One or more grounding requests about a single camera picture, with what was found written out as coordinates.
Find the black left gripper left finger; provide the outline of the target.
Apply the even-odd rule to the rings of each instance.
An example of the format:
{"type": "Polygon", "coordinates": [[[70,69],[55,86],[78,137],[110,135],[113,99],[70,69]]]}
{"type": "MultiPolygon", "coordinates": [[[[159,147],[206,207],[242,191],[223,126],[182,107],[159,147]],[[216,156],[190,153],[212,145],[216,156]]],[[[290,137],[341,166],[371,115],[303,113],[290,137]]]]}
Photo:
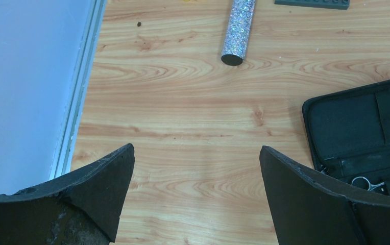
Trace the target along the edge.
{"type": "Polygon", "coordinates": [[[15,194],[0,194],[0,244],[110,244],[135,164],[126,144],[15,194]]]}

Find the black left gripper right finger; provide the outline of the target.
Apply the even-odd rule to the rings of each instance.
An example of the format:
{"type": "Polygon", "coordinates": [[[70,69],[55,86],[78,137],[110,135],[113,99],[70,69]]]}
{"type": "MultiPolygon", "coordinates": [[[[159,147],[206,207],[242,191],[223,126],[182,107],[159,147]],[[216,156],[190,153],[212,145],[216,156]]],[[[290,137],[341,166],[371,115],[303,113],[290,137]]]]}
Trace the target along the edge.
{"type": "Polygon", "coordinates": [[[390,244],[390,197],[308,168],[269,146],[259,155],[280,244],[390,244]]]}

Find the black zip tool case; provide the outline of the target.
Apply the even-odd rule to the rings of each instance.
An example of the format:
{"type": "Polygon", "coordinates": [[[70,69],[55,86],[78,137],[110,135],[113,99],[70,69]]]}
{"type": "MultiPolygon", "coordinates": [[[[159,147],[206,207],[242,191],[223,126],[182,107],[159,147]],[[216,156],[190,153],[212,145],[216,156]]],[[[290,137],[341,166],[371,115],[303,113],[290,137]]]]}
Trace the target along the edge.
{"type": "Polygon", "coordinates": [[[390,196],[390,80],[308,99],[302,114],[314,168],[390,196]]]}

